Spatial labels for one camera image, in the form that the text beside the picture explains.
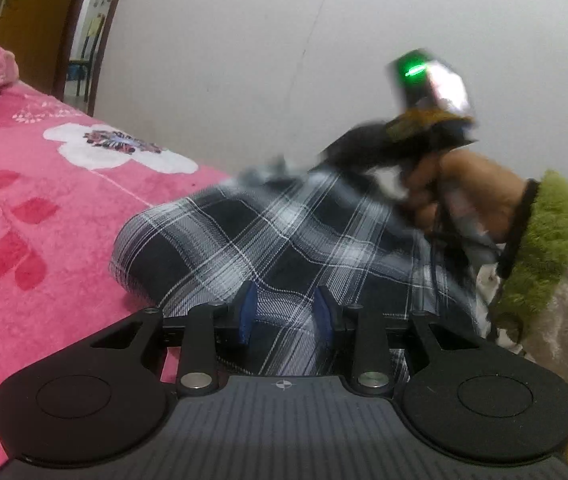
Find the operator right hand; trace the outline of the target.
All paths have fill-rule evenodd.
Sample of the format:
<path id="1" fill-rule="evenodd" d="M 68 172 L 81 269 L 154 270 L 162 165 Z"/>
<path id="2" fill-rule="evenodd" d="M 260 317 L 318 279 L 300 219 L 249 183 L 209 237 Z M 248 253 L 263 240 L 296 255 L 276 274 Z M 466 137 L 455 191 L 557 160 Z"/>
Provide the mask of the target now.
<path id="1" fill-rule="evenodd" d="M 477 211 L 495 243 L 504 243 L 528 182 L 492 159 L 468 150 L 432 153 L 402 174 L 407 196 L 403 206 L 418 229 L 430 232 L 439 200 L 433 183 L 452 181 Z"/>

